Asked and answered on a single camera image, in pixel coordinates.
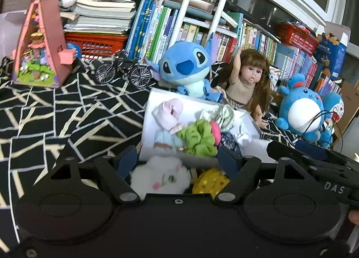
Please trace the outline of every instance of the green scrunchie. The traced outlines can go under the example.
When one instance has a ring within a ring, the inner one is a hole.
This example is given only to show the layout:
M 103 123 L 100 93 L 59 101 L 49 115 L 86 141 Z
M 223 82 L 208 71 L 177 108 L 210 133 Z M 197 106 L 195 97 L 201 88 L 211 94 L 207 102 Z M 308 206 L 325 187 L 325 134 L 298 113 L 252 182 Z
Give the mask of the green scrunchie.
M 187 141 L 187 153 L 196 156 L 215 157 L 218 153 L 214 146 L 214 136 L 209 121 L 200 119 L 177 133 Z

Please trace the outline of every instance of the white box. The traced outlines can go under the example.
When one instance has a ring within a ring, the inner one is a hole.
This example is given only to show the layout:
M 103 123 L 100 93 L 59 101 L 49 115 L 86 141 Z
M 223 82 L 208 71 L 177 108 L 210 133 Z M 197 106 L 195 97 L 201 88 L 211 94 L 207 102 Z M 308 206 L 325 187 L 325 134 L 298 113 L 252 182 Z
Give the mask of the white box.
M 184 111 L 179 116 L 178 122 L 193 123 L 197 121 L 203 110 L 213 109 L 215 106 L 223 106 L 223 104 L 189 97 L 186 95 L 173 93 L 161 89 L 152 88 L 146 104 L 145 119 L 142 129 L 140 161 L 147 161 L 153 156 L 168 156 L 171 152 L 160 152 L 154 148 L 154 138 L 160 126 L 157 124 L 152 112 L 162 102 L 178 98 L 184 105 Z M 253 118 L 246 110 L 238 110 L 234 112 L 236 125 L 230 132 L 233 135 L 238 134 L 239 127 L 241 133 L 248 135 L 252 139 L 259 139 L 261 131 L 254 123 Z M 179 157 L 186 167 L 198 167 L 202 169 L 218 167 L 217 158 L 198 157 L 183 152 L 173 152 L 172 156 Z

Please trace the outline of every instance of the blue box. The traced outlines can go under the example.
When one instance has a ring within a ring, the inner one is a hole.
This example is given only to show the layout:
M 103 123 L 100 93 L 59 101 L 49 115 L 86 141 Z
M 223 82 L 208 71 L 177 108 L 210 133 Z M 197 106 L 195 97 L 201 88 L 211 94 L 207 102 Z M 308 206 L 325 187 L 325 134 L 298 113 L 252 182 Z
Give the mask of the blue box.
M 329 33 L 334 34 L 338 40 L 329 38 Z M 315 50 L 314 58 L 324 65 L 322 72 L 331 80 L 339 78 L 349 37 L 349 27 L 332 22 L 326 22 L 325 33 L 317 35 L 319 45 Z

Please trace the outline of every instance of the doll's raised arm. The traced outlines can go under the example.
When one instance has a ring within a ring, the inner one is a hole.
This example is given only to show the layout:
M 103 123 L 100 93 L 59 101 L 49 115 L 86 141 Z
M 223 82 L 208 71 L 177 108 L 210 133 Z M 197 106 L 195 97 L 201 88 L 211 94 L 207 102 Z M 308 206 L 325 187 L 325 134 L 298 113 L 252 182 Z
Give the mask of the doll's raised arm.
M 230 73 L 230 77 L 229 77 L 230 83 L 237 82 L 239 79 L 239 71 L 241 70 L 241 52 L 242 52 L 242 48 L 239 47 L 236 56 L 234 57 L 233 70 Z

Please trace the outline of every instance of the red plastic basket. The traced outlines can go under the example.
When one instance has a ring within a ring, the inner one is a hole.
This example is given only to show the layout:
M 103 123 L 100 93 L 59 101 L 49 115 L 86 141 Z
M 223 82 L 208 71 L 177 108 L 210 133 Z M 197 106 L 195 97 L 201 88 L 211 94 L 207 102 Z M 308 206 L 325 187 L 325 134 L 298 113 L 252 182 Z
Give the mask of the red plastic basket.
M 65 32 L 66 42 L 80 46 L 83 60 L 111 57 L 117 50 L 124 49 L 127 38 L 127 35 L 94 35 Z
M 312 56 L 317 48 L 319 41 L 310 34 L 303 31 L 298 26 L 293 26 L 289 23 L 279 23 L 277 36 L 280 40 L 291 46 L 299 48 L 304 53 Z

